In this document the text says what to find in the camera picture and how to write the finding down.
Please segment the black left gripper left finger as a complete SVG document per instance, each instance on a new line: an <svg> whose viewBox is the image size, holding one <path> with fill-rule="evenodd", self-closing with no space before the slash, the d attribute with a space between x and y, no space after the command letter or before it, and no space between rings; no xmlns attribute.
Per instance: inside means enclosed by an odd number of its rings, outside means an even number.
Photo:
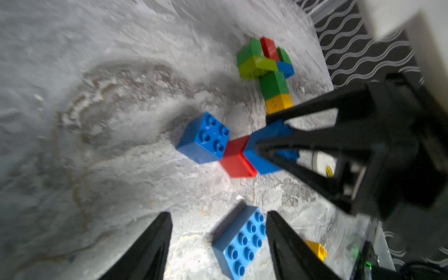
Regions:
<svg viewBox="0 0 448 280"><path fill-rule="evenodd" d="M161 212L102 280L162 280L172 235L172 218Z"/></svg>

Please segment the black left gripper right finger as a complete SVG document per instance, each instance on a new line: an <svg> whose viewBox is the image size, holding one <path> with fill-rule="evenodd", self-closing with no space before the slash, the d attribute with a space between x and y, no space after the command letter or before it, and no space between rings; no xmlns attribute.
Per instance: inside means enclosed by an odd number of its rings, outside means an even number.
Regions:
<svg viewBox="0 0 448 280"><path fill-rule="evenodd" d="M327 267L276 211L267 214L267 237L278 280L337 280Z"/></svg>

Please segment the yellow square lego brick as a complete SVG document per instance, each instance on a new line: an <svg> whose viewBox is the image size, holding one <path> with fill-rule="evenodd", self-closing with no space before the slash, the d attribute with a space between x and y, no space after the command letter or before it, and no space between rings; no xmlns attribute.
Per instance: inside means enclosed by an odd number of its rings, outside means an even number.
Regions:
<svg viewBox="0 0 448 280"><path fill-rule="evenodd" d="M274 114L293 107L293 101L290 94L279 94L266 101L267 113Z"/></svg>

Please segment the green small lego brick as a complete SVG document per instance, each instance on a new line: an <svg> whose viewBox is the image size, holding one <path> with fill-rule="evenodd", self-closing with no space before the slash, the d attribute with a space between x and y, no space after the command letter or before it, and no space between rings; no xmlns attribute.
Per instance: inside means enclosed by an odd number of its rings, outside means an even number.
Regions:
<svg viewBox="0 0 448 280"><path fill-rule="evenodd" d="M289 94L287 81L282 72L269 72L259 79L264 100L270 100L278 95Z"/></svg>
<svg viewBox="0 0 448 280"><path fill-rule="evenodd" d="M264 56L264 51L261 42L257 38L251 38L249 43L247 43L237 54L237 65L241 66L245 61L247 61L252 56Z"/></svg>

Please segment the lime green long lego brick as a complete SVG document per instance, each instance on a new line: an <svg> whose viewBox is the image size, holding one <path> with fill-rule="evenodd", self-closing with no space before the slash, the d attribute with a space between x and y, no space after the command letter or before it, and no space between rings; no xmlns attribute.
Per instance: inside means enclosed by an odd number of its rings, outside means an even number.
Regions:
<svg viewBox="0 0 448 280"><path fill-rule="evenodd" d="M278 72L278 67L274 59L251 56L239 66L239 72L243 79L258 80L270 72Z"/></svg>

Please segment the red square lego brick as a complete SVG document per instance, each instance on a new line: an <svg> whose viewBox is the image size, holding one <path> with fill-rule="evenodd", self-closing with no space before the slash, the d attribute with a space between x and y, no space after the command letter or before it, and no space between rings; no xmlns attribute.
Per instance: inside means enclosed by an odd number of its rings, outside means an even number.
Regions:
<svg viewBox="0 0 448 280"><path fill-rule="evenodd" d="M226 146L224 156L219 163L231 178L252 178L258 174L243 154L249 139L249 135L243 136L229 141Z"/></svg>

